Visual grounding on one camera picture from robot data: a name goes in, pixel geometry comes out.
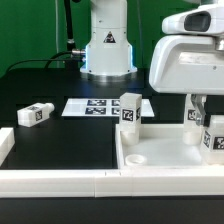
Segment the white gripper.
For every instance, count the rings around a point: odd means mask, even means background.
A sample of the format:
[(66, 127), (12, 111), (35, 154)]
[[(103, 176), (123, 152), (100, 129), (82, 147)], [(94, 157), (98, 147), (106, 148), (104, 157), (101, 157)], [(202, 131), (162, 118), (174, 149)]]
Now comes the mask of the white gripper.
[(203, 126), (205, 95), (224, 95), (224, 52), (212, 37), (163, 37), (153, 52), (149, 83), (157, 92), (192, 94), (196, 124)]

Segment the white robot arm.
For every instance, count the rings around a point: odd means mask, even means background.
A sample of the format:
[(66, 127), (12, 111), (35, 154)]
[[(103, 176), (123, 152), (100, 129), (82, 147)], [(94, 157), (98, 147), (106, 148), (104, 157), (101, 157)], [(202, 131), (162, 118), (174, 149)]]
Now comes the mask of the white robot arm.
[[(196, 9), (165, 18), (154, 49), (149, 84), (161, 93), (189, 94), (196, 124), (207, 123), (203, 99), (224, 95), (224, 0), (186, 0)], [(102, 81), (134, 73), (127, 41), (127, 1), (90, 0), (91, 40), (82, 73)]]

